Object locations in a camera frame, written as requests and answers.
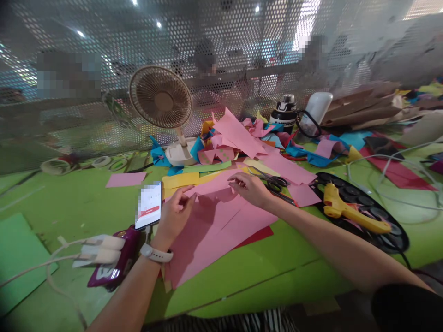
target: fan base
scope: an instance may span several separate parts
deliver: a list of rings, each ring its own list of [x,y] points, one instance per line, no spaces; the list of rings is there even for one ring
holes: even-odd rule
[[[166,158],[172,166],[190,166],[197,163],[191,155],[191,149],[194,146],[197,138],[186,138],[187,146],[182,147],[180,142],[174,142],[166,148]]]

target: green tabletop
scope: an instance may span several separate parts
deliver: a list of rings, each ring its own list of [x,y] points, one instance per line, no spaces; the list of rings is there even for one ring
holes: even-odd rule
[[[312,149],[314,145],[308,144],[307,147]],[[438,149],[441,149],[440,146],[430,146],[405,156],[420,160],[438,152]],[[301,165],[311,172],[331,172],[348,180],[343,160],[344,157],[341,157],[327,168],[313,167],[306,162]],[[152,173],[148,174],[144,184],[160,180],[167,170],[155,166],[148,168],[148,173]],[[141,186],[106,189],[110,174],[98,169],[75,171],[62,177],[37,174],[0,199],[0,219],[22,213],[50,252],[60,246],[58,236],[74,241],[103,233],[113,234],[133,223]],[[441,176],[432,174],[442,181]],[[0,188],[6,189],[26,175],[0,178]],[[380,171],[362,161],[352,166],[352,175],[354,180],[373,188]],[[381,188],[389,195],[411,199],[418,204],[435,205],[435,194],[429,191],[400,190],[388,180]],[[411,242],[406,255],[413,267],[443,258],[443,217],[439,212],[394,203],[377,194],[372,194],[372,197],[403,225]],[[304,209],[324,219],[317,208]],[[353,288],[296,230],[282,220],[271,228],[273,236],[229,252],[168,294],[158,280],[146,321],[180,313],[216,317],[259,311],[279,305],[312,302]],[[78,248],[69,248],[66,254],[76,250]],[[399,255],[394,257],[402,261]],[[92,268],[72,269],[68,261],[61,262],[59,266],[53,274],[55,283],[73,295],[90,323],[112,294],[103,288],[86,287]],[[13,309],[6,317],[6,323],[13,324],[15,331],[81,329],[72,305],[47,283]]]

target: metal mesh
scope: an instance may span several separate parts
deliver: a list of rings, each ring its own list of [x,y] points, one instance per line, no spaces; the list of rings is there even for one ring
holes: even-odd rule
[[[149,149],[149,134],[175,141],[129,103],[129,79],[144,65],[184,79],[194,105],[187,136],[224,107],[269,116],[285,93],[303,108],[315,91],[426,84],[443,71],[442,10],[443,0],[11,1],[0,8],[0,174],[66,153]],[[90,95],[38,98],[38,59],[52,53],[99,54],[100,89],[121,105],[118,115]]]

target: glue gun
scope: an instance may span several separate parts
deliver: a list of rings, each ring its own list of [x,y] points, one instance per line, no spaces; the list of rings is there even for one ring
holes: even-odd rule
[[[342,215],[352,220],[356,224],[368,229],[372,233],[386,234],[391,232],[391,225],[384,221],[371,219],[359,211],[348,206],[338,193],[338,189],[333,183],[328,183],[324,188],[324,213],[331,218],[340,218]]]

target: smartwatch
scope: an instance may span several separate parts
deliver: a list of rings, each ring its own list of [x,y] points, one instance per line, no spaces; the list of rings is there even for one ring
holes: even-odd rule
[[[140,253],[146,258],[160,263],[167,263],[171,261],[172,257],[174,256],[173,253],[165,253],[163,251],[154,249],[147,243],[143,244],[143,247],[140,249]]]

